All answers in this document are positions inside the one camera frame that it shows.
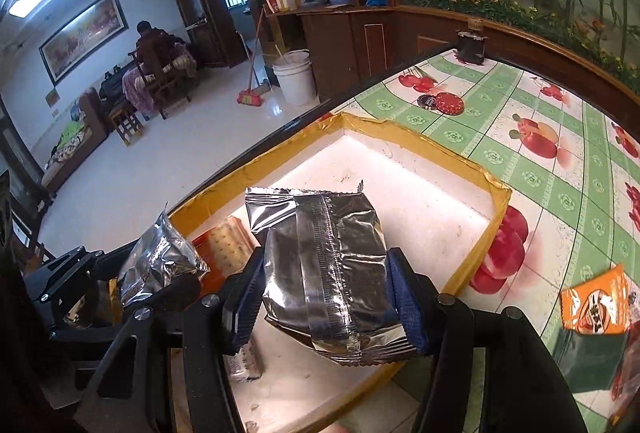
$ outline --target shelf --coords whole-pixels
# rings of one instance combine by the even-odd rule
[[[275,18],[279,16],[290,15],[313,15],[313,14],[348,14],[356,12],[381,12],[390,10],[391,7],[354,7],[353,5],[324,5],[313,7],[300,7],[296,10],[287,10],[286,12],[272,13],[268,11],[268,7],[264,7],[267,18]]]

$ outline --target orange snack wrapper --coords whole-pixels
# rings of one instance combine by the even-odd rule
[[[209,265],[209,272],[200,281],[201,297],[217,292],[227,277],[244,269],[256,246],[255,240],[235,216],[228,217],[191,243]]]
[[[622,334],[629,327],[629,286],[622,265],[561,292],[562,326],[585,335]]]

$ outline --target white bucket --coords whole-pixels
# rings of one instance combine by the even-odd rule
[[[273,63],[273,73],[289,104],[302,106],[316,98],[316,82],[308,50],[294,50]]]

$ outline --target screw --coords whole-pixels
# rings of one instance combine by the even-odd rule
[[[142,307],[133,313],[133,318],[137,319],[138,321],[144,321],[148,319],[150,315],[151,315],[151,309],[149,307]]]
[[[436,297],[436,299],[438,300],[438,303],[447,307],[450,307],[456,302],[456,298],[454,298],[451,294],[438,294],[438,297]]]
[[[511,319],[520,319],[522,317],[522,310],[516,307],[507,307],[505,308],[504,313]]]
[[[202,298],[202,304],[205,305],[207,308],[216,306],[219,301],[220,301],[220,298],[215,294],[208,294],[204,296],[204,298]]]

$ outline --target framed painting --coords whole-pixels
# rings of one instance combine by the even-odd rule
[[[127,28],[118,0],[96,0],[40,47],[51,82],[59,83],[78,64]]]

